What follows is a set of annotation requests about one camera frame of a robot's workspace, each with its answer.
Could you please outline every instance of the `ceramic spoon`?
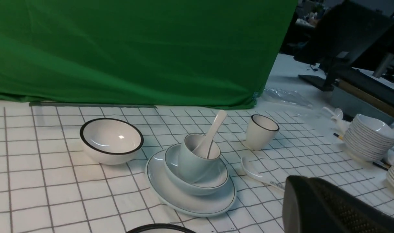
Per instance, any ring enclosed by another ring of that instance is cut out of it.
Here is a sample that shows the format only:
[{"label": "ceramic spoon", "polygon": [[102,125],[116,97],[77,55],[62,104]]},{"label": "ceramic spoon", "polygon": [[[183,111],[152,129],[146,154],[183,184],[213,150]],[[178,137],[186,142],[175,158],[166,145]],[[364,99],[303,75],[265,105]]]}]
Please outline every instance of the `ceramic spoon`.
[{"label": "ceramic spoon", "polygon": [[193,150],[193,153],[195,155],[198,155],[202,158],[208,158],[210,156],[210,149],[211,149],[211,144],[213,143],[213,138],[217,133],[217,130],[221,126],[222,122],[226,118],[226,116],[227,116],[227,112],[224,110],[220,110],[217,113],[216,118],[213,121],[213,124],[208,130],[208,133],[201,141],[201,143]]},{"label": "ceramic spoon", "polygon": [[256,169],[254,168],[254,166],[252,165],[252,163],[247,158],[247,156],[241,158],[241,162],[240,163],[241,163],[241,167],[243,168],[244,172],[250,178],[253,178],[253,179],[255,179],[257,181],[260,181],[262,183],[265,183],[265,184],[269,184],[269,185],[275,187],[276,189],[284,192],[284,185],[282,185],[282,184],[280,184],[280,183],[278,183],[276,181],[270,180],[269,178],[267,178],[267,177],[261,175],[260,173],[258,173],[256,171]]}]

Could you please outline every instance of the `green backdrop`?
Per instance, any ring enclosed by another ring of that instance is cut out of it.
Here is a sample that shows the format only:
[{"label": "green backdrop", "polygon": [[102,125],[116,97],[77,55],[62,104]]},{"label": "green backdrop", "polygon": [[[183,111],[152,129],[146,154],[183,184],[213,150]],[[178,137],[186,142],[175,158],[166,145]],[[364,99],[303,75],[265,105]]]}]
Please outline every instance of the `green backdrop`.
[{"label": "green backdrop", "polygon": [[0,99],[251,107],[296,0],[0,0]]}]

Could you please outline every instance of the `teacup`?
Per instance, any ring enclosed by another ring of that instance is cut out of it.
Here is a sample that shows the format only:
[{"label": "teacup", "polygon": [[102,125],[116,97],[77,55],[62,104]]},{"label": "teacup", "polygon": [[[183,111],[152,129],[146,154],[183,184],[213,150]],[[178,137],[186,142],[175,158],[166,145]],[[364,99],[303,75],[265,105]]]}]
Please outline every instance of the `teacup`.
[{"label": "teacup", "polygon": [[199,181],[218,162],[220,148],[215,142],[211,146],[208,159],[192,152],[203,139],[204,135],[188,134],[181,143],[178,156],[178,172],[183,181],[188,183]]},{"label": "teacup", "polygon": [[280,130],[272,119],[262,115],[252,115],[246,131],[245,146],[251,150],[263,149]]}]

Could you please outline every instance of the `bowl rim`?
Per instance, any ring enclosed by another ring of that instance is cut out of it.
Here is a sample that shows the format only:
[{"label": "bowl rim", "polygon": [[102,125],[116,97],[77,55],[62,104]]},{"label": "bowl rim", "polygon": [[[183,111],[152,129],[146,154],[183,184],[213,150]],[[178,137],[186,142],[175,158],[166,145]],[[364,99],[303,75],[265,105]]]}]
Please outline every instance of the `bowl rim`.
[{"label": "bowl rim", "polygon": [[228,179],[229,179],[228,169],[227,169],[227,166],[225,165],[224,161],[222,161],[221,158],[220,158],[219,160],[221,160],[222,164],[224,165],[224,168],[225,168],[225,171],[226,171],[226,174],[227,174],[227,176],[226,176],[226,178],[225,178],[225,180],[224,180],[223,183],[221,183],[221,184],[219,184],[219,185],[217,185],[217,186],[214,186],[214,187],[201,187],[201,186],[198,186],[198,185],[195,185],[195,184],[192,184],[192,183],[188,183],[188,182],[182,180],[180,177],[178,177],[178,176],[171,170],[170,165],[168,165],[167,152],[168,152],[170,149],[172,149],[174,146],[181,146],[181,143],[174,144],[174,145],[170,146],[168,149],[166,149],[166,151],[165,151],[165,153],[164,153],[164,162],[165,162],[165,167],[168,168],[168,170],[170,171],[170,173],[173,174],[181,183],[184,183],[184,184],[186,184],[186,185],[190,185],[190,186],[193,186],[193,187],[197,187],[197,188],[200,188],[200,189],[212,190],[212,189],[220,188],[221,186],[223,186],[223,185],[228,181]]},{"label": "bowl rim", "polygon": [[[90,123],[92,123],[92,122],[94,122],[94,121],[99,121],[99,120],[120,121],[120,122],[122,122],[122,123],[125,123],[125,124],[129,125],[130,127],[134,128],[134,130],[136,130],[136,131],[138,132],[139,137],[141,138],[141,142],[139,143],[139,145],[138,145],[135,149],[130,150],[130,151],[127,151],[127,152],[121,152],[121,153],[107,152],[107,151],[100,150],[100,149],[98,149],[98,148],[92,146],[91,144],[88,143],[88,141],[87,141],[87,140],[85,139],[85,137],[83,136],[83,131],[85,130],[85,128],[86,128],[87,125],[89,125]],[[83,143],[86,144],[87,146],[89,146],[90,148],[92,148],[92,149],[94,149],[94,150],[96,150],[96,151],[99,151],[99,152],[101,152],[101,153],[108,154],[108,155],[126,155],[126,154],[130,154],[130,153],[133,153],[133,152],[139,150],[139,149],[142,147],[142,145],[144,144],[144,136],[142,135],[141,131],[138,130],[138,128],[136,128],[136,127],[135,127],[134,125],[132,125],[132,124],[129,124],[129,123],[126,122],[126,121],[122,121],[122,120],[115,119],[115,118],[97,118],[97,119],[93,119],[93,120],[87,121],[87,122],[85,122],[85,123],[82,125],[82,127],[80,128],[80,130],[79,130],[79,136],[80,136],[80,138],[82,139]]]}]

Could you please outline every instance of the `white table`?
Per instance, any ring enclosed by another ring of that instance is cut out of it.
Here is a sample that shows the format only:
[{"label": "white table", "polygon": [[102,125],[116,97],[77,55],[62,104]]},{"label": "white table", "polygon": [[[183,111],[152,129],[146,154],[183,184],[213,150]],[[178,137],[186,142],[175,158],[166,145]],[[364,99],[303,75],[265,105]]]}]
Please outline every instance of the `white table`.
[{"label": "white table", "polygon": [[[267,86],[299,91],[314,110],[259,99],[254,109],[228,111],[215,141],[238,198],[227,214],[212,218],[187,216],[162,205],[144,174],[154,153],[188,133],[207,132],[215,115],[211,109],[30,108],[0,101],[0,233],[123,233],[150,223],[173,223],[197,233],[282,233],[283,195],[242,172],[239,161],[247,154],[274,159],[289,174],[322,177],[394,216],[394,191],[386,188],[385,171],[352,160],[342,145],[332,144],[338,140],[332,136],[334,124],[316,111],[327,106],[328,93],[297,78],[300,73],[324,74],[308,69],[278,55]],[[264,150],[251,152],[241,141],[250,115],[256,113],[274,118],[281,132]],[[102,117],[128,119],[144,134],[146,143],[136,160],[106,166],[84,154],[80,125]],[[256,168],[267,171],[260,162]],[[277,174],[275,179],[284,182]]]}]

